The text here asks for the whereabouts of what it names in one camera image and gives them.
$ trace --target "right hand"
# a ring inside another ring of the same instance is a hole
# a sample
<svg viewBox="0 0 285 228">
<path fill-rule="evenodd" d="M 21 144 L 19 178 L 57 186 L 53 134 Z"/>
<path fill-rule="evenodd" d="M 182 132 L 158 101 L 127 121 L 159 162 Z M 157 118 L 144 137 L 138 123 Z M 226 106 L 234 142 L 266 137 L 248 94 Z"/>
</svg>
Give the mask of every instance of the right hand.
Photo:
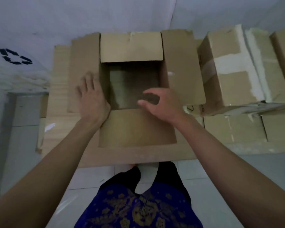
<svg viewBox="0 0 285 228">
<path fill-rule="evenodd" d="M 137 102 L 138 105 L 159 119 L 174 125 L 177 119 L 180 119 L 186 115 L 173 90 L 168 88 L 151 88 L 145 90 L 143 93 L 154 94 L 160 97 L 157 105 L 154 105 L 146 100 L 138 100 Z"/>
</svg>

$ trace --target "forearm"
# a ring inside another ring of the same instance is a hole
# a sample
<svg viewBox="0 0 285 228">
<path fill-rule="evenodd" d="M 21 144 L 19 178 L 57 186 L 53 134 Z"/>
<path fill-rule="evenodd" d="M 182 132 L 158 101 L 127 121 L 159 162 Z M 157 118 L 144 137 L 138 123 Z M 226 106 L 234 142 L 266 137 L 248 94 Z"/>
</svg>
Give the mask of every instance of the forearm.
<svg viewBox="0 0 285 228">
<path fill-rule="evenodd" d="M 285 191 L 231 152 L 190 115 L 176 122 L 175 127 L 244 226 L 285 226 Z"/>
<path fill-rule="evenodd" d="M 98 127 L 81 119 L 33 170 L 0 198 L 0 227 L 46 226 Z"/>
</svg>

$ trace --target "left hand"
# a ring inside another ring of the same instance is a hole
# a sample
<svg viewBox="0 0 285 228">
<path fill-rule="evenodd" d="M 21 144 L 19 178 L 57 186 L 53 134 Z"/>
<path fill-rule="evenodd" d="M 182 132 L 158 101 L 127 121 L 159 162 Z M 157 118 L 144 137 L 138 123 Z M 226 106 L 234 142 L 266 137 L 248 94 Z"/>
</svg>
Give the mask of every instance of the left hand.
<svg viewBox="0 0 285 228">
<path fill-rule="evenodd" d="M 99 74 L 87 73 L 76 87 L 80 116 L 99 127 L 109 116 L 111 106 L 105 99 L 99 82 Z"/>
</svg>

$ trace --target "recycling symbol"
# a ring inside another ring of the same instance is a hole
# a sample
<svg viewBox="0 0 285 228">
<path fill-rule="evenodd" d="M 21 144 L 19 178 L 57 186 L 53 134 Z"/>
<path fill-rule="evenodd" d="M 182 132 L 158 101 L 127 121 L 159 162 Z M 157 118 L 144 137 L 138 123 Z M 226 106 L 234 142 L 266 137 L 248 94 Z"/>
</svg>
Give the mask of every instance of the recycling symbol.
<svg viewBox="0 0 285 228">
<path fill-rule="evenodd" d="M 20 58 L 22 59 L 21 62 L 18 61 L 12 61 L 12 59 L 8 56 L 8 53 L 14 55 L 14 56 L 19 56 L 19 54 L 15 51 L 12 51 L 10 49 L 0 49 L 0 53 L 3 55 L 2 57 L 4 58 L 4 60 L 6 60 L 9 63 L 12 63 L 14 65 L 30 65 L 33 64 L 33 62 L 31 61 L 31 59 L 24 57 L 24 56 L 20 56 Z"/>
</svg>

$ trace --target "finger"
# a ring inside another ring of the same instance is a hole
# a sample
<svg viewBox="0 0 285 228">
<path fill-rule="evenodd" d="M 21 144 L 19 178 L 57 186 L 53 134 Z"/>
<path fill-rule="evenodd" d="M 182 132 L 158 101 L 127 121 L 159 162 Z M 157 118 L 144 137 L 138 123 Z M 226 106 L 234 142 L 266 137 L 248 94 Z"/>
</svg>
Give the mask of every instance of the finger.
<svg viewBox="0 0 285 228">
<path fill-rule="evenodd" d="M 86 76 L 86 82 L 87 82 L 87 91 L 92 91 L 94 90 L 93 88 L 93 80 L 92 80 L 92 74 L 91 73 L 87 73 Z"/>
<path fill-rule="evenodd" d="M 84 94 L 87 92 L 87 82 L 85 80 L 85 76 L 83 76 L 80 79 L 80 91 L 81 91 L 81 94 Z"/>
<path fill-rule="evenodd" d="M 145 90 L 143 93 L 161 96 L 164 90 L 165 90 L 164 88 L 151 88 L 151 89 Z"/>
<path fill-rule="evenodd" d="M 137 104 L 140 105 L 145 110 L 149 111 L 150 113 L 153 113 L 155 110 L 156 105 L 153 105 L 152 103 L 146 101 L 146 100 L 138 100 Z"/>
<path fill-rule="evenodd" d="M 102 91 L 101 84 L 99 81 L 99 73 L 93 74 L 93 83 L 95 91 Z"/>
<path fill-rule="evenodd" d="M 76 86 L 76 88 L 75 88 L 75 94 L 76 94 L 76 97 L 80 100 L 81 97 L 82 97 L 82 94 L 81 94 L 81 91 L 80 91 L 80 87 L 79 87 L 79 86 Z"/>
</svg>

